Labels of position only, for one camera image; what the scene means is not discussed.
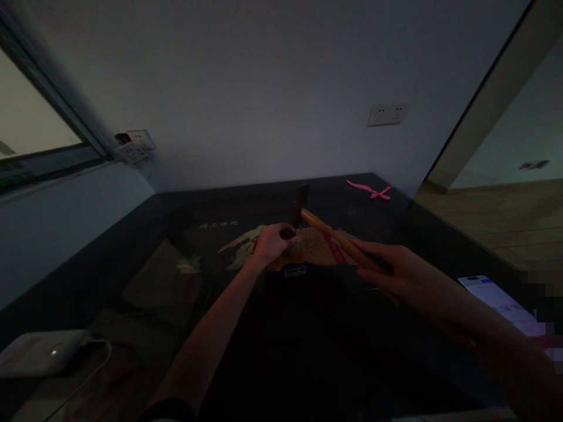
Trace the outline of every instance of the floor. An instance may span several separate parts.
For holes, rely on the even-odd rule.
[[[563,270],[563,179],[445,195],[424,184],[415,200],[519,270]]]

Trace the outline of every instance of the smartphone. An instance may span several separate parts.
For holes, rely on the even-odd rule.
[[[543,324],[512,299],[486,275],[472,275],[457,279],[467,291],[497,311],[528,337],[545,335]]]

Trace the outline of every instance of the pink ribbon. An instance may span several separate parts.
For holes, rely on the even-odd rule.
[[[374,191],[372,188],[370,188],[369,186],[366,185],[357,185],[356,183],[352,183],[350,182],[348,179],[346,179],[346,181],[348,182],[349,185],[352,185],[355,188],[358,189],[363,189],[363,190],[367,190],[368,192],[371,192],[371,199],[373,198],[377,198],[378,196],[381,199],[385,199],[385,200],[389,200],[391,199],[390,196],[384,195],[385,192],[387,192],[388,190],[390,190],[391,186],[387,186],[384,190],[382,190],[381,192],[376,192]]]

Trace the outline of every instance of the wooden knife handle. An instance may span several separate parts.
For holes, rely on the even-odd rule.
[[[350,242],[342,233],[339,233],[336,230],[334,230],[327,223],[321,221],[321,219],[319,219],[316,215],[312,214],[311,212],[307,211],[304,208],[301,210],[301,217],[303,218],[303,220],[309,223],[311,227],[314,227],[315,229],[338,240],[338,243],[340,243],[340,247],[348,255],[350,255],[350,257],[354,261],[356,261],[360,267],[388,275],[388,272],[385,271],[385,269],[380,264],[378,264],[375,260],[364,254],[360,249],[356,247],[356,245]]]

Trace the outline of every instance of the white router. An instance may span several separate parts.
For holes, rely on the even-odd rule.
[[[23,334],[0,353],[0,378],[55,375],[90,341],[84,329]]]

